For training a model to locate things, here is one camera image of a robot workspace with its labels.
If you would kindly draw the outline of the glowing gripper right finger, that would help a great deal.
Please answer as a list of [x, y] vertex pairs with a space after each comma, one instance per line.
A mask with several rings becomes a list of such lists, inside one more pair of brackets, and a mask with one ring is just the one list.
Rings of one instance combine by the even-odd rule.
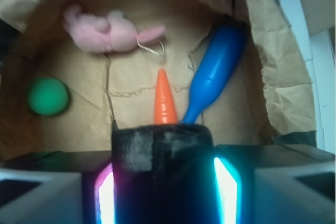
[[219, 145], [220, 223], [335, 223], [335, 155], [308, 145]]

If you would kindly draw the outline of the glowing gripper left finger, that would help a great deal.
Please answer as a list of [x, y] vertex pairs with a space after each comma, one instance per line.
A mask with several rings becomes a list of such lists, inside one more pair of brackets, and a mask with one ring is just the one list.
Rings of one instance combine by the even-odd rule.
[[109, 151], [29, 153], [1, 162], [1, 223], [96, 223]]

